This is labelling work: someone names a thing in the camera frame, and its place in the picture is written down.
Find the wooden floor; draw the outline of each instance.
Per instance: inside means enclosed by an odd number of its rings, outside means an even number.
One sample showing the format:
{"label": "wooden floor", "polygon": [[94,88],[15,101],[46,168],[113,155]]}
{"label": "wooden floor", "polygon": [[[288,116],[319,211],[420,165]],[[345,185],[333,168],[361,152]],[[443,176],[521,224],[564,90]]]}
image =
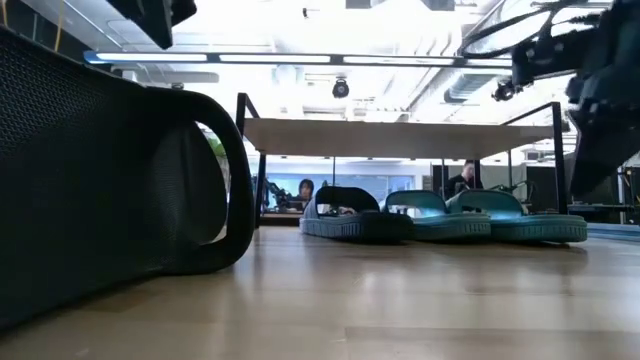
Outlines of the wooden floor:
{"label": "wooden floor", "polygon": [[2,360],[640,358],[640,245],[346,245],[263,228],[233,269],[36,321]]}

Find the security camera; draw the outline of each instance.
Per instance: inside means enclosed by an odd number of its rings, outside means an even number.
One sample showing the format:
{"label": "security camera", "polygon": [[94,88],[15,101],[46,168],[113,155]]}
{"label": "security camera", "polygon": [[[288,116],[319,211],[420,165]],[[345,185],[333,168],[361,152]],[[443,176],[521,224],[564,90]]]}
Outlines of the security camera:
{"label": "security camera", "polygon": [[349,96],[349,85],[347,85],[346,79],[338,79],[336,80],[335,85],[333,85],[333,97],[336,99],[342,99]]}

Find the ceiling light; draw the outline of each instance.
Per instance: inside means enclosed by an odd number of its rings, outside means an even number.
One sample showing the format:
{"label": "ceiling light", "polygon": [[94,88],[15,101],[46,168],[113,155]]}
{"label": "ceiling light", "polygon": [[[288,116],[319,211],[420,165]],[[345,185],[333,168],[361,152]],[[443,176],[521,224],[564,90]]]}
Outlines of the ceiling light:
{"label": "ceiling light", "polygon": [[102,61],[158,61],[158,62],[206,62],[205,54],[180,53],[97,53],[96,57]]}
{"label": "ceiling light", "polygon": [[382,57],[382,56],[345,56],[344,62],[350,64],[397,64],[423,66],[456,66],[456,62],[463,61],[467,66],[494,67],[510,69],[511,59],[456,59],[436,57]]}
{"label": "ceiling light", "polygon": [[326,55],[220,55],[221,62],[246,62],[246,63],[329,63],[331,57]]}

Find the person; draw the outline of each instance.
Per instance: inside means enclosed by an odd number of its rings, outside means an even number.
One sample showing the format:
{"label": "person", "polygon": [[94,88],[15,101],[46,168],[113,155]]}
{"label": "person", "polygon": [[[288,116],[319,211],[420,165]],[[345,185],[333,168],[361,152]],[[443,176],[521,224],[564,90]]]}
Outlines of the person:
{"label": "person", "polygon": [[482,181],[474,181],[475,168],[473,160],[467,160],[462,167],[462,173],[449,179],[444,186],[444,194],[447,199],[466,189],[483,189]]}
{"label": "person", "polygon": [[307,204],[313,197],[313,188],[313,181],[309,179],[300,181],[300,184],[298,185],[298,195],[291,199],[293,208],[298,211],[304,211],[304,209],[307,207]]}
{"label": "person", "polygon": [[298,197],[303,200],[309,201],[313,196],[313,181],[309,179],[304,179],[300,181],[300,185],[298,185]]}

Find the table top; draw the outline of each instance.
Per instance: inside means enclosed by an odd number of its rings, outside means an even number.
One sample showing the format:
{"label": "table top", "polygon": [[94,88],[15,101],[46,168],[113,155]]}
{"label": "table top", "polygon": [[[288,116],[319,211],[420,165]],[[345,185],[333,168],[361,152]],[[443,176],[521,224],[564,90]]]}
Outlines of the table top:
{"label": "table top", "polygon": [[270,155],[482,159],[551,138],[553,129],[248,118],[245,136]]}

